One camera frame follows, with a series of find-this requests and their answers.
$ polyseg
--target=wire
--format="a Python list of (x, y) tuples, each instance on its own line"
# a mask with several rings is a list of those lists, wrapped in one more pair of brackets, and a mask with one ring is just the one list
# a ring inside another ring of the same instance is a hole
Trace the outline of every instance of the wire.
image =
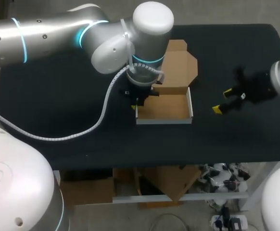
[[(154, 73), (154, 74), (158, 74), (158, 75), (162, 75), (162, 77), (164, 77), (164, 73), (162, 71), (159, 71), (159, 70), (156, 70), (154, 68), (151, 68), (150, 66), (148, 65), (145, 65), (145, 64), (139, 64), (139, 63), (135, 63), (134, 66), (137, 66), (137, 67), (141, 67), (141, 68), (145, 68), (147, 69), (148, 71)], [(110, 96), (110, 92), (115, 84), (115, 82), (122, 76), (122, 74), (127, 70), (129, 69), (129, 65), (123, 67), (116, 75), (115, 77), (112, 79), (109, 87), (108, 87), (108, 90), (106, 92), (106, 96), (105, 96), (105, 99), (104, 99), (104, 102), (103, 102), (103, 107), (102, 107), (102, 113), (101, 113), (101, 116), (100, 118), (98, 119), (98, 121), (96, 122), (96, 124), (94, 124), (92, 127), (90, 127), (89, 129), (83, 131), (83, 132), (80, 132), (80, 133), (76, 133), (76, 134), (73, 134), (73, 135), (69, 135), (69, 136), (65, 136), (65, 137), (60, 137), (60, 138), (46, 138), (46, 137), (41, 137), (41, 136), (36, 136), (36, 135), (33, 135), (29, 132), (26, 132), (24, 130), (22, 130), (21, 128), (19, 128), (18, 126), (16, 126), (15, 124), (11, 123), (10, 121), (8, 121), (7, 119), (3, 118), (2, 116), (0, 116), (0, 121), (3, 122), (4, 124), (6, 124), (7, 126), (15, 129), (16, 131), (18, 131), (19, 133), (25, 135), (25, 136), (28, 136), (30, 138), (33, 138), (35, 140), (40, 140), (40, 141), (66, 141), (66, 140), (70, 140), (70, 139), (73, 139), (73, 138), (76, 138), (76, 137), (79, 137), (79, 136), (83, 136), (89, 132), (92, 132), (94, 129), (96, 129), (101, 123), (102, 123), (102, 120), (105, 116), (105, 112), (106, 112), (106, 108), (107, 108), (107, 104), (108, 104), (108, 100), (109, 100), (109, 96)]]
[(254, 227), (257, 231), (260, 231), (260, 229), (259, 229), (257, 226), (255, 226), (254, 224), (252, 224), (252, 223), (249, 223), (249, 222), (248, 222), (248, 226), (252, 226), (252, 227)]
[(151, 226), (150, 226), (150, 228), (149, 228), (149, 231), (153, 231), (153, 229), (156, 227), (156, 225), (158, 224), (158, 222), (159, 222), (159, 221), (161, 220), (161, 218), (164, 217), (164, 216), (172, 216), (172, 217), (177, 218), (177, 219), (180, 220), (181, 223), (183, 224), (184, 230), (185, 230), (185, 231), (188, 231), (188, 225), (183, 221), (183, 219), (180, 218), (179, 216), (175, 215), (175, 214), (172, 214), (172, 213), (164, 213), (164, 214), (161, 214), (161, 215), (157, 216), (157, 217), (153, 220), (153, 222), (151, 223)]

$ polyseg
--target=floor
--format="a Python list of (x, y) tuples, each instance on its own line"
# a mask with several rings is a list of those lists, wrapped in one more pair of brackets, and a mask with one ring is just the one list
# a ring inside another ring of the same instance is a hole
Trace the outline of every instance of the floor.
[[(99, 5), (112, 20), (128, 17), (145, 0), (15, 0), (10, 16), (26, 17), (67, 11), (85, 3)], [(280, 0), (159, 0), (171, 8), (175, 24), (272, 24), (280, 35)], [(146, 231), (154, 218), (163, 213), (180, 216), (190, 231), (209, 231), (213, 210), (203, 201), (186, 202), (180, 207), (140, 210), (136, 204), (77, 206), (71, 231)], [(263, 231), (260, 205), (246, 212), (248, 220)], [(182, 231), (174, 218), (164, 218), (156, 231)]]

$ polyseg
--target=black tablecloth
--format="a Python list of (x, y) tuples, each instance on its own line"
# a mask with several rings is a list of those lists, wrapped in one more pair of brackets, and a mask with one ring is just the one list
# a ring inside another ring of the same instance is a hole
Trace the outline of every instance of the black tablecloth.
[[(232, 71), (268, 69), (280, 59), (280, 38), (270, 25), (176, 26), (198, 59), (191, 85), (191, 125), (136, 126), (134, 111), (113, 89), (102, 125), (71, 141), (15, 137), (38, 149), (53, 169), (140, 167), (219, 162), (280, 161), (280, 98), (216, 115), (212, 106), (235, 84)], [(61, 137), (86, 130), (100, 116), (114, 75), (100, 75), (80, 51), (58, 54), (0, 71), (0, 114), (35, 135)]]

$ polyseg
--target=cardboard box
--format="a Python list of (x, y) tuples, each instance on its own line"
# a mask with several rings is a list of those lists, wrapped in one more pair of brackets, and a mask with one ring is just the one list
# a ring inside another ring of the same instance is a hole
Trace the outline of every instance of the cardboard box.
[(194, 165), (145, 167), (138, 168), (138, 172), (174, 202), (177, 202), (201, 175), (201, 171)]
[(165, 80), (154, 84), (159, 97), (150, 96), (136, 106), (137, 124), (191, 124), (193, 118), (190, 83), (198, 75), (198, 62), (187, 51), (184, 40), (170, 40), (162, 65)]
[(65, 171), (60, 171), (60, 175), (60, 188), (68, 208), (72, 208), (75, 205), (112, 203), (114, 196), (113, 177), (68, 181), (64, 180)]

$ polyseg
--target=blue led ring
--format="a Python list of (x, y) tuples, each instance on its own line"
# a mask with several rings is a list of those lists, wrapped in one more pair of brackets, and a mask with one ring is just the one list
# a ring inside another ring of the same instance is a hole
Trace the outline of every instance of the blue led ring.
[(19, 22), (14, 18), (11, 18), (11, 19), (15, 22), (15, 24), (16, 24), (18, 30), (19, 30), (19, 33), (20, 33), (20, 36), (21, 36), (21, 41), (23, 43), (23, 48), (24, 48), (24, 63), (26, 63), (27, 62), (27, 52), (26, 52), (26, 46), (25, 46), (25, 38), (24, 38), (23, 33), (21, 31)]
[(99, 20), (99, 21), (96, 21), (94, 23), (91, 23), (90, 25), (87, 26), (87, 28), (85, 28), (81, 35), (80, 35), (80, 38), (79, 38), (79, 45), (80, 47), (82, 48), (82, 45), (81, 45), (81, 40), (82, 40), (82, 37), (84, 36), (84, 34), (87, 32), (87, 30), (89, 30), (92, 26), (96, 25), (96, 24), (99, 24), (99, 23), (108, 23), (109, 21), (107, 20)]
[(157, 63), (157, 62), (161, 61), (161, 60), (165, 57), (165, 55), (163, 55), (163, 57), (161, 57), (160, 59), (157, 59), (157, 60), (154, 60), (154, 61), (142, 60), (142, 59), (136, 57), (135, 55), (133, 55), (132, 57), (134, 57), (134, 58), (135, 58), (136, 60), (138, 60), (139, 62), (142, 62), (142, 63), (145, 63), (145, 64), (154, 64), (154, 63)]

